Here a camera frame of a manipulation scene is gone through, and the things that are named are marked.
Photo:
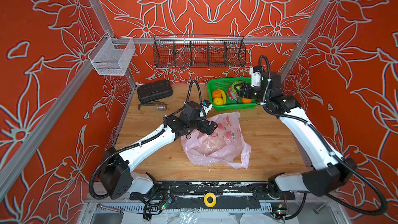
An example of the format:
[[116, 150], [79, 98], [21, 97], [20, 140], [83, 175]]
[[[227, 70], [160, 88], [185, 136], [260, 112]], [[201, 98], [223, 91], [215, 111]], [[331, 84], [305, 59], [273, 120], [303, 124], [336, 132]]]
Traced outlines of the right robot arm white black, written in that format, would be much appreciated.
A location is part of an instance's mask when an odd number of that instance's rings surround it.
[[[279, 119], [292, 133], [301, 150], [309, 171], [303, 173], [279, 173], [268, 179], [267, 193], [273, 199], [284, 192], [297, 191], [317, 197], [326, 196], [357, 213], [378, 216], [387, 211], [388, 202], [381, 191], [368, 179], [357, 172], [356, 162], [331, 146], [307, 117], [298, 100], [281, 90], [280, 75], [254, 73], [251, 83], [233, 86], [238, 96], [252, 99], [262, 105], [264, 111]], [[376, 210], [364, 210], [343, 202], [331, 192], [344, 186], [352, 176], [368, 185], [379, 198]]]

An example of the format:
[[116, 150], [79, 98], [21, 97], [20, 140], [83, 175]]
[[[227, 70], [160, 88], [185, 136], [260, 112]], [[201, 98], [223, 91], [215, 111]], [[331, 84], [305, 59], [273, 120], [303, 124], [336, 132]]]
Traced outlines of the yellow mandarin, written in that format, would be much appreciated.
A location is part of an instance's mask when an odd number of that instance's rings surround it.
[[221, 97], [215, 97], [215, 98], [213, 98], [213, 104], [214, 105], [217, 105], [217, 106], [222, 106], [222, 105], [224, 105], [224, 100], [223, 100], [223, 98], [221, 98]]

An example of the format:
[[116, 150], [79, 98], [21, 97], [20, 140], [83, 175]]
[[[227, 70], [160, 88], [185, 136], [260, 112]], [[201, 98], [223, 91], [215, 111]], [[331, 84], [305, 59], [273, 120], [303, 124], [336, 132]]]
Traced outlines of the pink dragon fruit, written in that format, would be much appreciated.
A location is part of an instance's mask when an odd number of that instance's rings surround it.
[[232, 91], [231, 86], [227, 90], [227, 96], [234, 104], [239, 103], [239, 95]]

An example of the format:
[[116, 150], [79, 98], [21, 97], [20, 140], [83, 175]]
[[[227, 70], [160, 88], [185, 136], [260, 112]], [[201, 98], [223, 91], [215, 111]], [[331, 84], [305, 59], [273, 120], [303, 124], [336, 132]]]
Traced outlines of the orange mandarin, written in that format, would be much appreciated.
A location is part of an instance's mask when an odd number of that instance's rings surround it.
[[241, 99], [241, 102], [242, 102], [243, 104], [250, 104], [250, 103], [252, 103], [252, 99], [242, 98], [242, 99]]
[[214, 90], [211, 94], [211, 98], [222, 98], [222, 93], [219, 90]]

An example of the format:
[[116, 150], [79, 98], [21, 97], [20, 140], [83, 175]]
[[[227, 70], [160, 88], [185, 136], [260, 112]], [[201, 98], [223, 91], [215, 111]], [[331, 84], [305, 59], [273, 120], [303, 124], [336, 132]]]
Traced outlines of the green fruit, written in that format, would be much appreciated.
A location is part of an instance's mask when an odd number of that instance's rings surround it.
[[236, 81], [231, 85], [232, 91], [235, 92], [236, 94], [239, 94], [241, 87], [244, 85], [245, 83], [243, 81]]

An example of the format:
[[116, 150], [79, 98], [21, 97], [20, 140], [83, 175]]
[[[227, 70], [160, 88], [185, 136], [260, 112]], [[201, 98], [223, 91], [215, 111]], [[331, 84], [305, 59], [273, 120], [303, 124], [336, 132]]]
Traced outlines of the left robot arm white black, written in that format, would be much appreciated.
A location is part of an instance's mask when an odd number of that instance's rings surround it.
[[132, 145], [106, 150], [102, 162], [94, 170], [89, 182], [89, 194], [93, 199], [115, 200], [125, 193], [145, 195], [155, 187], [155, 180], [148, 173], [134, 170], [146, 158], [162, 147], [197, 130], [210, 136], [217, 129], [214, 121], [206, 116], [212, 104], [188, 102], [177, 112], [164, 116], [160, 126]]

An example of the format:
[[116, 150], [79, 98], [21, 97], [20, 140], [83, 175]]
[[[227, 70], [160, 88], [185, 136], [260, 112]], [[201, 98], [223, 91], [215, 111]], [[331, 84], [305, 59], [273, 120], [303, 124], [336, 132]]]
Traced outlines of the pink plastic bag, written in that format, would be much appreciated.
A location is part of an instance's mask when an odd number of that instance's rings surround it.
[[244, 141], [239, 119], [239, 112], [215, 115], [209, 118], [218, 124], [211, 135], [195, 130], [187, 138], [183, 136], [182, 149], [190, 162], [199, 166], [226, 164], [234, 169], [247, 169], [251, 146]]

